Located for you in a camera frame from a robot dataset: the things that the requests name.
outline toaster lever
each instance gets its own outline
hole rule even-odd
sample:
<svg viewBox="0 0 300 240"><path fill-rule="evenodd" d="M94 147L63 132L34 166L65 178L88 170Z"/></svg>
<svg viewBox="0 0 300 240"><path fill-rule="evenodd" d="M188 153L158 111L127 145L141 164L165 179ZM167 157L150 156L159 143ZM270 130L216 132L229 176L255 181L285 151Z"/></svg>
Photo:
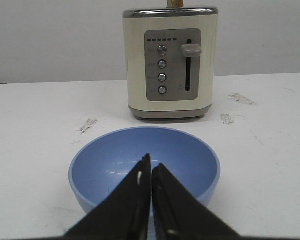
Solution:
<svg viewBox="0 0 300 240"><path fill-rule="evenodd" d="M200 57L202 50L199 44L184 44L180 47L181 54L186 58Z"/></svg>

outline bowl rim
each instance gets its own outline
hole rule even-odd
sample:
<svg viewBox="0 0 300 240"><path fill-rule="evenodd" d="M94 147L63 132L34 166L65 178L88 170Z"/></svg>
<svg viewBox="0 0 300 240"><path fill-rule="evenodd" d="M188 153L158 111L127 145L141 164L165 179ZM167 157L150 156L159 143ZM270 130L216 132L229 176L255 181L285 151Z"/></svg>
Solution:
<svg viewBox="0 0 300 240"><path fill-rule="evenodd" d="M74 164L75 164L77 158L79 157L79 155L86 148L88 148L90 145L92 145L94 142L96 142L96 141L98 141L98 140L100 140L102 138L106 138L107 136L112 135L112 134L116 134L116 133L120 133L120 132L124 132L124 131L135 130L135 129L161 129L161 130L166 130L166 131L173 131L173 132L177 132L177 133L180 133L180 134L188 135L189 137L192 137L192 138L196 139L197 141L201 142L203 145L205 145L208 148L208 150L212 153L212 155L213 155L213 157L215 159L215 162L216 162L216 174L215 174L215 178L212 181L212 183L209 186L209 188L203 194L201 194L199 197L197 197L196 199L198 201L203 200L203 199L206 198L206 196L209 196L210 194L212 194L214 192L215 187L217 186L217 183L218 183L218 181L220 179L221 165L220 165L220 161L219 161L219 158L218 158L217 154L215 153L215 151L207 143L205 143L203 140L201 140L200 138L198 138L198 137L196 137L196 136L194 136L194 135L192 135L190 133L187 133L187 132L184 132L184 131L181 131L181 130L177 130L177 129L174 129L174 128L161 127L161 126L136 126L136 127L122 128L122 129L119 129L119 130L115 130L115 131L106 133L106 134L104 134L102 136L99 136L96 139L94 139L94 140L90 141L89 143L87 143L85 146L83 146L83 148L81 148L81 150L74 156L74 158L72 159L72 162L70 164L70 167L69 167L68 179L69 179L69 182L70 182L70 186L71 186L73 192L75 193L76 198L80 198L80 200L83 201L84 203L86 203L91 209L93 209L93 208L95 208L97 206L97 204L95 204L94 202L90 201L83 194L81 194L81 192L77 189L77 187L75 185L75 182L73 180L73 167L74 167Z"/></svg>

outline table surface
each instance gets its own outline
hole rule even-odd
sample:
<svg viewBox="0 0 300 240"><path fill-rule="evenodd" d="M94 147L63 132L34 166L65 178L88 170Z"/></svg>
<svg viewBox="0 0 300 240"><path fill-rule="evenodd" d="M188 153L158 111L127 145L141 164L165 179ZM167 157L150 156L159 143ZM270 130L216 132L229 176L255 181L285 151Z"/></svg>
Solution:
<svg viewBox="0 0 300 240"><path fill-rule="evenodd" d="M68 181L106 133L178 129L209 144L221 177L208 208L243 236L300 237L300 73L219 76L203 119L137 120L127 81L0 84L0 239L60 236L85 216Z"/></svg>

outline toaster base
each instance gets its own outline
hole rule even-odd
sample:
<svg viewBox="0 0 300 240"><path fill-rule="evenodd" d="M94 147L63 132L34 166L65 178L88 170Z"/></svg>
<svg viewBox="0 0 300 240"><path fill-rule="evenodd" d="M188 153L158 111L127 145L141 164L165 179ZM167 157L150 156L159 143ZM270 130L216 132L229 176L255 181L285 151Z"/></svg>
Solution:
<svg viewBox="0 0 300 240"><path fill-rule="evenodd" d="M138 120L142 119L182 119L182 118L203 118L211 108L211 105L196 110L181 110L181 111L142 111L130 107L133 115Z"/></svg>

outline toaster control panel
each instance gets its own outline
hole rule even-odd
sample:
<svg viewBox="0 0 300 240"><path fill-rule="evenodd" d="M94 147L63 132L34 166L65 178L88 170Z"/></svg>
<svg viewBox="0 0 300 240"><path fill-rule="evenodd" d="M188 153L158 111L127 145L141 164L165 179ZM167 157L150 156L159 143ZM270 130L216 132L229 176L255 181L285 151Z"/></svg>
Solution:
<svg viewBox="0 0 300 240"><path fill-rule="evenodd" d="M196 99L201 53L201 31L198 28L147 31L144 34L147 99Z"/></svg>

